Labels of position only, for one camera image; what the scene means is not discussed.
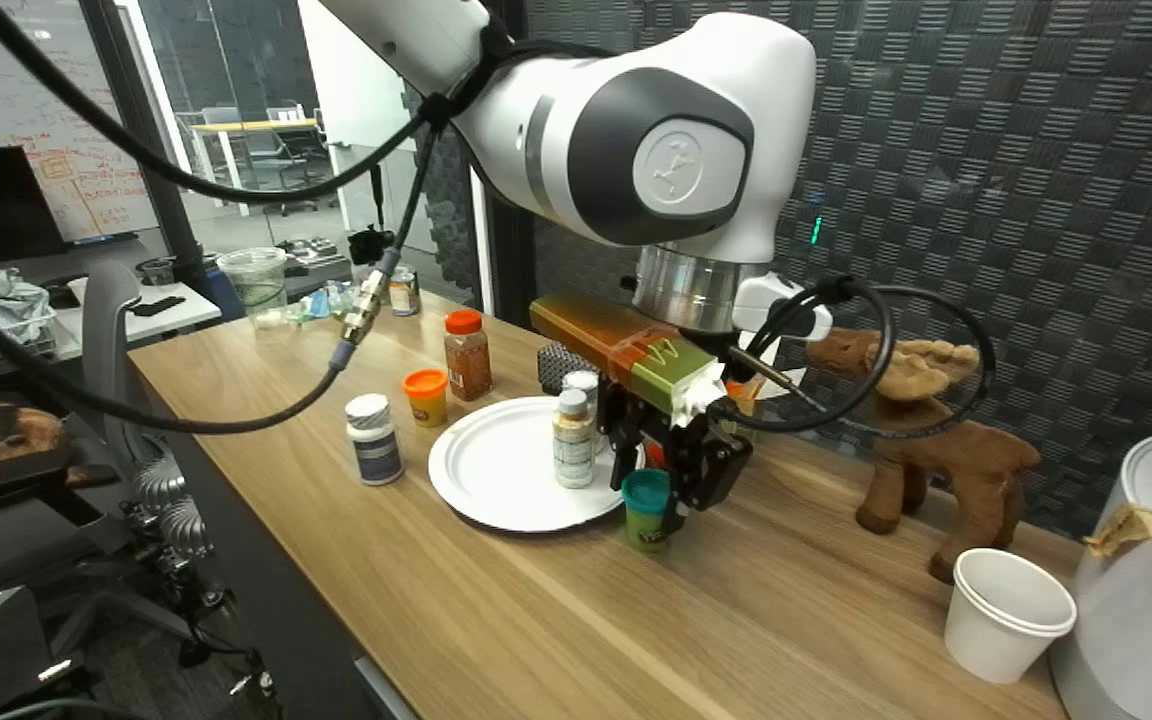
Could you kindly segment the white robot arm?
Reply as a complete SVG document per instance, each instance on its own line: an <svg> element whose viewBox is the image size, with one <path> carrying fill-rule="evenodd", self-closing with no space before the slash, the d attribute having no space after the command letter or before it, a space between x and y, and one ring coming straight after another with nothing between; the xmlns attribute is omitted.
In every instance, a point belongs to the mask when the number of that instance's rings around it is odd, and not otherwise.
<svg viewBox="0 0 1152 720"><path fill-rule="evenodd" d="M402 80L454 112L515 208L638 255L634 307L737 342L794 296L772 273L800 177L815 48L781 21L709 14L638 52L540 48L481 0L326 0Z"/></svg>

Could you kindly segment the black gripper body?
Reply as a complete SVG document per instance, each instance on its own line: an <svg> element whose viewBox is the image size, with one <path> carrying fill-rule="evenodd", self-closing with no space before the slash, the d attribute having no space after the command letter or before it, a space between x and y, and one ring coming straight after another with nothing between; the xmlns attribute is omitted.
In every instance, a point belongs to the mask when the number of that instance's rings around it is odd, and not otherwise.
<svg viewBox="0 0 1152 720"><path fill-rule="evenodd" d="M695 511L721 506L752 460L752 444L737 432L721 432L709 418L676 430L647 402L621 385L605 385L601 432L614 442L618 430L638 430L644 442L669 452L664 473L674 475L679 499Z"/></svg>

